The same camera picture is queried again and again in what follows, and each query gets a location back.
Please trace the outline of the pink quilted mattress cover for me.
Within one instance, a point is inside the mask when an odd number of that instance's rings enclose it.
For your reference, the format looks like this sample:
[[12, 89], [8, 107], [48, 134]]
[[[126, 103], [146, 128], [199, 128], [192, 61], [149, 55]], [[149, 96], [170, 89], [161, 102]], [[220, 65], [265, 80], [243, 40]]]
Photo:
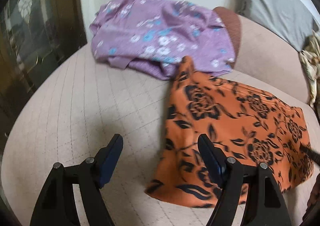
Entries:
[[170, 82], [97, 63], [89, 45], [58, 67], [21, 111], [5, 145], [4, 194], [21, 225], [29, 225], [53, 164], [77, 165], [114, 134], [124, 148], [101, 191], [116, 225], [205, 225], [210, 208], [158, 201], [145, 192], [165, 147]]

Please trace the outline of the purple floral cloth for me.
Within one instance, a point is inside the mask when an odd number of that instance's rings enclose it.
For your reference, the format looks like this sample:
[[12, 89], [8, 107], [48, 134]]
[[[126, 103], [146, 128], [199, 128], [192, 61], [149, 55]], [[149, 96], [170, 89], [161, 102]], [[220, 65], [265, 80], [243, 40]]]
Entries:
[[169, 80], [185, 56], [197, 71], [231, 72], [236, 53], [225, 23], [189, 1], [111, 0], [90, 24], [94, 59]]

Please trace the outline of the beige floral crumpled cloth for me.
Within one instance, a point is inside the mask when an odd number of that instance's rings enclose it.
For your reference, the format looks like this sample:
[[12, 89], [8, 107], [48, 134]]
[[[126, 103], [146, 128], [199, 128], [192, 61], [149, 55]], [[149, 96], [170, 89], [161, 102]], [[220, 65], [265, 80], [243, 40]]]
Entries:
[[308, 37], [308, 44], [299, 52], [299, 60], [309, 83], [309, 106], [314, 109], [319, 99], [319, 31]]

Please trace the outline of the grey pillow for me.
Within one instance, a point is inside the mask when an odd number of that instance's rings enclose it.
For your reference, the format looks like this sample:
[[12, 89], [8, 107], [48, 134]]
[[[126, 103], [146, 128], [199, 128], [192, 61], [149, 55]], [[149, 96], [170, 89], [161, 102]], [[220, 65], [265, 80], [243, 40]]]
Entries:
[[272, 31], [301, 51], [317, 29], [311, 12], [300, 0], [242, 0], [240, 14]]

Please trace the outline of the orange black floral blouse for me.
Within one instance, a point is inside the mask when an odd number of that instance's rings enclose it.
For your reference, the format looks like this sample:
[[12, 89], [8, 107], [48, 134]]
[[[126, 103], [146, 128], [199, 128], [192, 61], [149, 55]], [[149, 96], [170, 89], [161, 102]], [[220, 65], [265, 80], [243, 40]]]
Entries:
[[160, 201], [211, 208], [221, 195], [197, 147], [201, 134], [244, 165], [268, 164], [286, 192], [308, 180], [312, 161], [301, 108], [267, 91], [201, 73], [183, 58], [173, 82], [165, 121], [165, 148], [146, 193]]

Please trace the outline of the brown wooden glass door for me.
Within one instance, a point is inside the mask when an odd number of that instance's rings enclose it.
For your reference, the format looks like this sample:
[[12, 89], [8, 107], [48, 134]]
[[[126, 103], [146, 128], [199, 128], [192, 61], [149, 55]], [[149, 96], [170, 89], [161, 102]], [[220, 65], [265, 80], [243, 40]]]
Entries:
[[1, 0], [1, 145], [41, 84], [87, 42], [80, 0]]

